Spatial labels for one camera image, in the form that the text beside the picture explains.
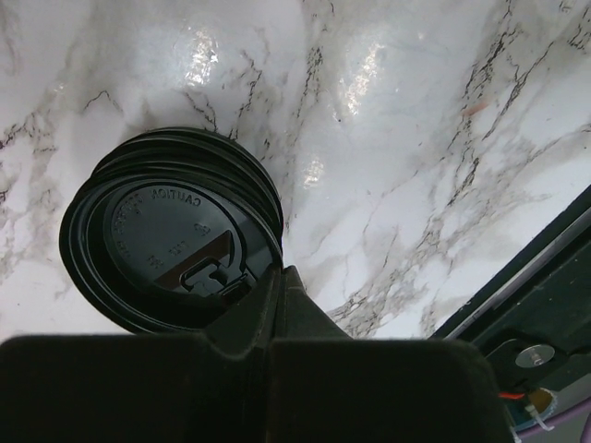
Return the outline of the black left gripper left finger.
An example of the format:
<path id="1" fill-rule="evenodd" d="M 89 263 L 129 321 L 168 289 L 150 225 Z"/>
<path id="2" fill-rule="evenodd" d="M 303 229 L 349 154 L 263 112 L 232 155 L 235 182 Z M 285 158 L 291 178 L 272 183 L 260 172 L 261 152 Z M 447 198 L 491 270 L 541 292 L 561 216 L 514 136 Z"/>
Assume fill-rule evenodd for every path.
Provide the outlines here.
<path id="1" fill-rule="evenodd" d="M 282 268 L 268 267 L 255 287 L 203 334 L 225 356 L 242 360 L 271 340 L 275 312 L 282 286 Z"/>

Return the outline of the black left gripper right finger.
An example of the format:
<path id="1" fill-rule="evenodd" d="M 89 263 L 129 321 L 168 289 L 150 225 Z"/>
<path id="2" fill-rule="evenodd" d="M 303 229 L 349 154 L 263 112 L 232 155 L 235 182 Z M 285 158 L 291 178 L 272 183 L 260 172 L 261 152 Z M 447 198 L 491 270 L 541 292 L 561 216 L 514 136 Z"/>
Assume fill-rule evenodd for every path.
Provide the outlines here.
<path id="1" fill-rule="evenodd" d="M 351 340 L 308 296 L 295 266 L 282 271 L 274 336 L 302 340 Z"/>

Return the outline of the black plastic cup lid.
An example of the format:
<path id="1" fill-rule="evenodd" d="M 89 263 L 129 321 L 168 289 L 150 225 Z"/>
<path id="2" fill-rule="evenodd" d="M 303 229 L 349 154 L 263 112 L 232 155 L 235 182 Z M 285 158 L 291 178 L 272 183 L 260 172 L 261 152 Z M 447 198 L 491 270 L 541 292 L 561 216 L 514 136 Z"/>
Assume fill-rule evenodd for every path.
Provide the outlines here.
<path id="1" fill-rule="evenodd" d="M 267 179 L 92 179 L 59 231 L 66 270 L 132 332 L 203 329 L 282 261 L 283 216 Z"/>

